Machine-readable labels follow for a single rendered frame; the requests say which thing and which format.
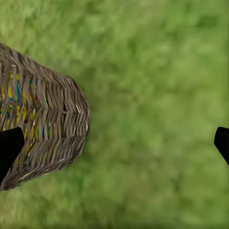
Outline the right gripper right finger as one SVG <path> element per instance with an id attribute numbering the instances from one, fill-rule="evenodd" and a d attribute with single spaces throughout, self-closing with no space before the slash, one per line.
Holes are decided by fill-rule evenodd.
<path id="1" fill-rule="evenodd" d="M 229 164 L 229 128 L 218 127 L 214 145 Z"/>

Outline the wicker basket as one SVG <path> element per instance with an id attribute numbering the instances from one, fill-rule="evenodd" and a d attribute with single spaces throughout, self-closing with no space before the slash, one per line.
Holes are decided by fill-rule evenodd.
<path id="1" fill-rule="evenodd" d="M 9 99 L 8 85 L 13 101 Z M 20 89 L 20 102 L 17 100 L 17 85 Z M 38 97 L 38 103 L 35 95 Z M 9 104 L 12 108 L 8 125 Z M 19 115 L 17 105 L 20 106 Z M 27 108 L 27 114 L 23 122 L 24 107 Z M 30 123 L 31 108 L 33 119 Z M 0 132 L 20 126 L 25 134 L 27 128 L 25 145 L 0 184 L 0 192 L 15 189 L 20 184 L 55 170 L 63 171 L 73 164 L 75 159 L 81 156 L 91 119 L 87 96 L 73 78 L 41 65 L 31 57 L 21 55 L 16 49 L 0 42 Z M 29 143 L 31 145 L 25 155 Z M 31 164 L 28 165 L 30 160 Z"/>

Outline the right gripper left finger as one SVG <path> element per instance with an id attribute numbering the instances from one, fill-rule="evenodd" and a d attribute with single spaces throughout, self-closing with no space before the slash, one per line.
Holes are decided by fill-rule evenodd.
<path id="1" fill-rule="evenodd" d="M 24 145 L 24 134 L 20 126 L 0 132 L 0 184 Z"/>

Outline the easter egg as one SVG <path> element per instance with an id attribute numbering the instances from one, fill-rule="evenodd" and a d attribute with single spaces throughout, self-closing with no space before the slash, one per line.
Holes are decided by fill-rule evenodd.
<path id="1" fill-rule="evenodd" d="M 9 108 L 9 105 L 8 105 L 8 125 L 9 125 L 9 120 L 10 120 L 10 111 L 11 109 Z M 31 164 L 31 160 L 29 161 L 28 165 Z"/>
<path id="2" fill-rule="evenodd" d="M 19 74 L 17 74 L 17 80 L 18 80 L 18 83 L 19 83 Z M 37 89 L 37 81 L 35 81 L 35 87 Z M 8 95 L 9 95 L 10 101 L 13 101 L 13 96 L 12 96 L 12 93 L 11 93 L 10 85 L 8 85 Z M 20 102 L 20 89 L 19 89 L 18 85 L 17 85 L 17 100 L 18 100 L 18 102 Z M 35 95 L 35 100 L 36 100 L 36 103 L 38 103 L 37 95 Z M 9 105 L 9 108 L 10 109 L 12 108 L 11 104 Z M 20 106 L 17 105 L 17 115 L 19 115 L 19 114 L 20 114 Z"/>
<path id="3" fill-rule="evenodd" d="M 25 116 L 27 114 L 27 108 L 24 107 L 23 111 L 22 111 L 22 121 L 24 122 L 25 120 Z M 35 124 L 37 122 L 37 117 L 38 117 L 38 109 L 36 110 L 36 114 L 35 114 Z M 33 112 L 32 112 L 32 108 L 30 110 L 30 123 L 32 122 L 33 119 Z M 25 130 L 25 134 L 24 134 L 24 139 L 26 140 L 26 136 L 27 136 L 27 128 Z M 33 127 L 31 128 L 31 139 L 33 137 Z M 37 125 L 37 129 L 36 129 L 36 138 L 38 138 L 38 125 Z M 28 144 L 26 151 L 25 151 L 25 155 L 27 154 L 27 152 L 29 151 L 31 143 Z M 20 165 L 21 159 L 18 160 L 18 164 Z"/>

